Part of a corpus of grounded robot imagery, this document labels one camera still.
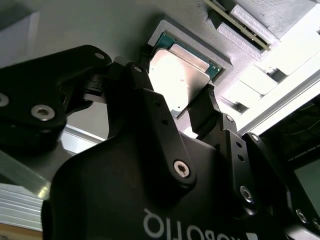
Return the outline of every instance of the electronic component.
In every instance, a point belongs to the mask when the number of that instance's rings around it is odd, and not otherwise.
[[[217,31],[257,60],[279,44],[279,39],[272,32],[238,4],[229,12],[215,0],[204,1],[214,10],[209,18]]]
[[[205,85],[222,81],[233,69],[227,56],[167,16],[161,18],[148,44],[151,83],[164,95],[174,117]]]

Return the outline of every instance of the screw hole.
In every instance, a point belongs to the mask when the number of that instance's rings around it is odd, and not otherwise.
[[[160,107],[160,106],[161,106],[161,103],[158,102],[158,101],[154,101],[154,104],[155,104],[157,107]]]
[[[42,116],[47,116],[49,114],[49,111],[46,110],[46,109],[43,109],[43,108],[40,108],[38,111],[37,111],[38,114],[42,115]]]
[[[103,56],[101,53],[96,53],[96,54],[94,54],[97,58],[99,58],[99,59],[105,59],[105,56]]]
[[[238,158],[240,159],[241,162],[244,162],[244,161],[245,161],[244,157],[241,156],[240,154],[238,154]]]
[[[168,120],[162,119],[162,120],[161,120],[161,123],[162,123],[163,125],[168,125]]]
[[[134,69],[135,69],[136,71],[138,71],[139,73],[142,73],[142,69],[141,69],[140,67],[134,66]]]

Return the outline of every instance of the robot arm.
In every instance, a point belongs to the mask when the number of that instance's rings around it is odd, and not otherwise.
[[[295,174],[258,136],[239,136],[213,86],[188,106],[191,139],[147,69],[93,46],[0,77],[0,173],[45,199],[45,240],[320,238]],[[93,101],[107,105],[109,139],[71,157],[59,142],[67,116]]]

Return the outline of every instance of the reflective metal surface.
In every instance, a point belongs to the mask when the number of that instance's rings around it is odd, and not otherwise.
[[[150,81],[154,91],[161,93],[170,110],[182,111],[210,81],[208,74],[160,48],[150,62]]]
[[[192,53],[188,52],[187,50],[183,49],[178,44],[173,44],[169,51],[174,53],[175,55],[181,57],[183,60],[187,61],[188,63],[192,64],[193,66],[199,68],[203,72],[205,72],[209,68],[208,63],[201,60],[200,58],[193,55]]]
[[[0,223],[42,231],[42,202],[21,186],[0,183]]]

